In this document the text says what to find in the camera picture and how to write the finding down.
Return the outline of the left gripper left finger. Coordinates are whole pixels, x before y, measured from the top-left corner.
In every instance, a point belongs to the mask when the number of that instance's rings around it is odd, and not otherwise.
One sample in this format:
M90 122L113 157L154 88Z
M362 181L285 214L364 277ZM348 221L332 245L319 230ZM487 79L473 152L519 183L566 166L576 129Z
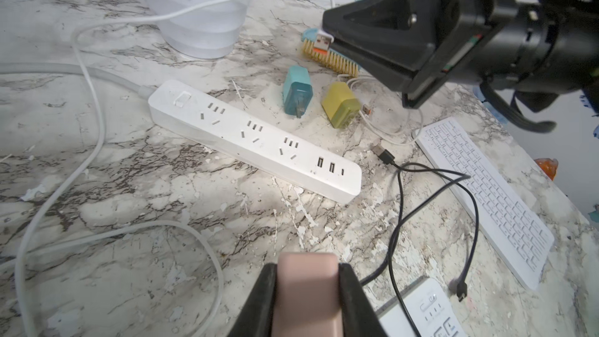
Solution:
M270 337L275 305L277 265L266 264L228 337Z

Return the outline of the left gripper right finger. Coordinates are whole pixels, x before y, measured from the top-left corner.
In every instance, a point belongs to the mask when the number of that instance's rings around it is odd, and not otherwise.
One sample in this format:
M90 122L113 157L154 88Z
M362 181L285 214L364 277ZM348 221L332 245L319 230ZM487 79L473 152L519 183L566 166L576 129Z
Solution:
M338 266L338 289L345 337L387 336L349 264Z

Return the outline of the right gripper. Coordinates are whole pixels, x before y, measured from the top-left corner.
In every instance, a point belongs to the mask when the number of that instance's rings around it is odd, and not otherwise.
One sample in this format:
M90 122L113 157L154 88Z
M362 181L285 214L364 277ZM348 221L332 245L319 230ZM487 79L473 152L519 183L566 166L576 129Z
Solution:
M443 8L442 17L441 0L360 0L325 11L322 29L332 50L410 109L439 77L522 98L598 87L598 0L443 0Z

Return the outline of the pink USB charger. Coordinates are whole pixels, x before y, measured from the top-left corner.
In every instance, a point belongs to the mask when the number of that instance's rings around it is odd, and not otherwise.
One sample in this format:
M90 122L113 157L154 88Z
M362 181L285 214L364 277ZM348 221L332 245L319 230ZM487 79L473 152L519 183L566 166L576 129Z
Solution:
M335 254L279 256L271 335L344 335Z

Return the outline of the white keyboard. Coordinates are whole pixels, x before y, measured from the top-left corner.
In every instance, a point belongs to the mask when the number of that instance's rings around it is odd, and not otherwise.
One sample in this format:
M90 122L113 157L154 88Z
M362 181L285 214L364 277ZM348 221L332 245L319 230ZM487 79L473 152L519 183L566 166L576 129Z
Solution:
M555 237L538 215L508 185L470 136L450 117L413 132L413 138L437 169L469 176L452 193L475 216L480 230L519 282L536 290Z
M402 298L421 336L467 336L440 283L421 277L402 292ZM396 298L377 311L387 336L416 336Z

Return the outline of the yellow USB charger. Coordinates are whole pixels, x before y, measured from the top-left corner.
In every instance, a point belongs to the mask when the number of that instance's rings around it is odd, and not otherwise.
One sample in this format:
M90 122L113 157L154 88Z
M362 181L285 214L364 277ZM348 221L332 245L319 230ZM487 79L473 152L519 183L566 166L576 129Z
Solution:
M361 104L347 83L334 82L321 101L321 106L335 129L342 129L359 115Z

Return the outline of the teal USB charger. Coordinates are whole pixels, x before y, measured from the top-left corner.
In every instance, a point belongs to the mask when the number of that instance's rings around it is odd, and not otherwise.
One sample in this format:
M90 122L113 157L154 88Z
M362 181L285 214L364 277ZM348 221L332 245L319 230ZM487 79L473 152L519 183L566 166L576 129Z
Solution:
M302 66L288 69L282 89L284 112L300 119L313 98L313 87L308 70Z

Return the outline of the white power strip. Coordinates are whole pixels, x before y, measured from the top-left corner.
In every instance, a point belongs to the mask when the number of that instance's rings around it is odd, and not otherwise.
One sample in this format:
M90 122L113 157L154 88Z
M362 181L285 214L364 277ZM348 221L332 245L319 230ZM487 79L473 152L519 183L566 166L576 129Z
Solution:
M359 165L179 81L148 98L154 123L339 204L361 191Z

